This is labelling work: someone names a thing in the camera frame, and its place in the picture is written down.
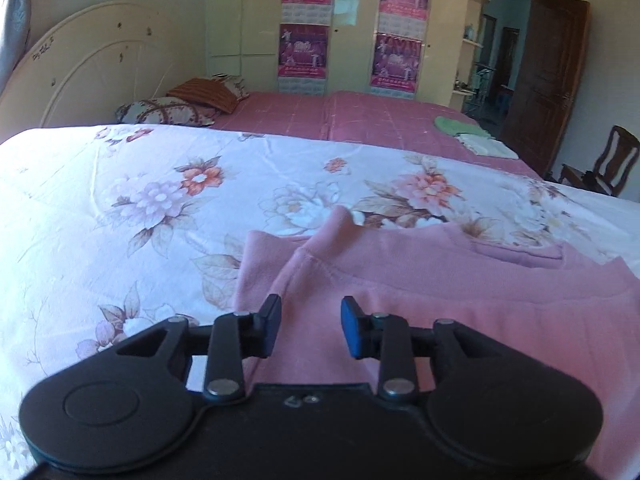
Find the pink shirt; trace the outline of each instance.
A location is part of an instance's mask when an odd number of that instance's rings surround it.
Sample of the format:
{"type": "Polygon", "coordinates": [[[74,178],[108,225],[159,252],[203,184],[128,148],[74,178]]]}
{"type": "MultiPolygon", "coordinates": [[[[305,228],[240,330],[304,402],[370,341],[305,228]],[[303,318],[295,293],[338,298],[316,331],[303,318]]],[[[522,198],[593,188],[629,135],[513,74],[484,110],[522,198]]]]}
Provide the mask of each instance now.
{"type": "MultiPolygon", "coordinates": [[[[257,309],[270,292],[282,325],[273,356],[247,363],[250,383],[375,384],[378,363],[348,353],[344,296],[412,326],[453,318],[592,388],[605,422],[588,463],[610,480],[640,470],[640,282],[621,258],[496,246],[455,224],[372,230],[336,208],[311,238],[248,235],[236,306],[257,309]]],[[[417,367],[421,389],[433,388],[428,361],[417,367]]]]}

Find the pink bedsheet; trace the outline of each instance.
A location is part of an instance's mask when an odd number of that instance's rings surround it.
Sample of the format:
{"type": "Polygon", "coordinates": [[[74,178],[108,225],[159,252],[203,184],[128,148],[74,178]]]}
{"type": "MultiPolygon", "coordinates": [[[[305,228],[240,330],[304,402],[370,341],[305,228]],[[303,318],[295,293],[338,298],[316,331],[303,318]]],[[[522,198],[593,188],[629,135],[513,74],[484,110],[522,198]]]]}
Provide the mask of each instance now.
{"type": "Polygon", "coordinates": [[[357,92],[329,97],[254,92],[213,128],[303,139],[338,140],[453,158],[531,178],[540,177],[521,160],[474,155],[433,121],[445,116],[475,123],[444,106],[357,92]]]}

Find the white bedsheet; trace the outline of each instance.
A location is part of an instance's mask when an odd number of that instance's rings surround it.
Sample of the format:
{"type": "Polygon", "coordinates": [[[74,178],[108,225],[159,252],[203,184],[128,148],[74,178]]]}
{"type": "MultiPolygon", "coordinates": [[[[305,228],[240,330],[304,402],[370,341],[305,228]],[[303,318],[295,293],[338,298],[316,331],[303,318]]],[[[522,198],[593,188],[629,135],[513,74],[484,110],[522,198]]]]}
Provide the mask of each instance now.
{"type": "MultiPolygon", "coordinates": [[[[0,146],[0,478],[33,464],[16,423],[46,375],[174,314],[231,307],[249,230],[311,234],[334,205],[383,228],[560,240],[640,276],[640,205],[361,144],[179,126],[31,130],[0,146]]],[[[198,388],[197,380],[190,386],[198,388]]]]}

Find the patterned pillow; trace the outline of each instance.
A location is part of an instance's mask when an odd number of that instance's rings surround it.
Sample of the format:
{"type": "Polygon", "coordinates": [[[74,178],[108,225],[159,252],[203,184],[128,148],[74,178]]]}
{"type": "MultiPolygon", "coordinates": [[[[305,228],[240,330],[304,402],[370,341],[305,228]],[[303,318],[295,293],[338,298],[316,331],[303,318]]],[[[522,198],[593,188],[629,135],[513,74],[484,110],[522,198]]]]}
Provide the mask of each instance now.
{"type": "Polygon", "coordinates": [[[123,105],[116,110],[116,119],[126,124],[180,124],[211,126],[220,112],[189,104],[175,97],[160,97],[123,105]]]}
{"type": "Polygon", "coordinates": [[[237,75],[227,75],[227,74],[217,74],[210,78],[211,80],[219,80],[222,81],[229,90],[233,92],[238,101],[242,101],[243,99],[247,99],[249,97],[249,92],[244,88],[244,79],[237,75]]]}
{"type": "Polygon", "coordinates": [[[232,114],[238,106],[236,95],[219,79],[195,77],[169,90],[166,94],[190,103],[212,106],[227,114],[232,114]]]}

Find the headboard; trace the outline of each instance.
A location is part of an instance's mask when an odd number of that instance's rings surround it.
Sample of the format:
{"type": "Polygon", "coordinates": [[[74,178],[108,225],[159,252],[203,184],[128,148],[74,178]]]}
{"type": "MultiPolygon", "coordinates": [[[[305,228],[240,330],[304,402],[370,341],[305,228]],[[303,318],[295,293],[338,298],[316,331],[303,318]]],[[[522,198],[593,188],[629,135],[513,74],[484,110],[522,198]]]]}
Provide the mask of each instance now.
{"type": "Polygon", "coordinates": [[[113,123],[120,105],[198,75],[196,59],[154,10],[89,7],[52,28],[16,67],[0,96],[0,142],[29,128],[113,123]]]}

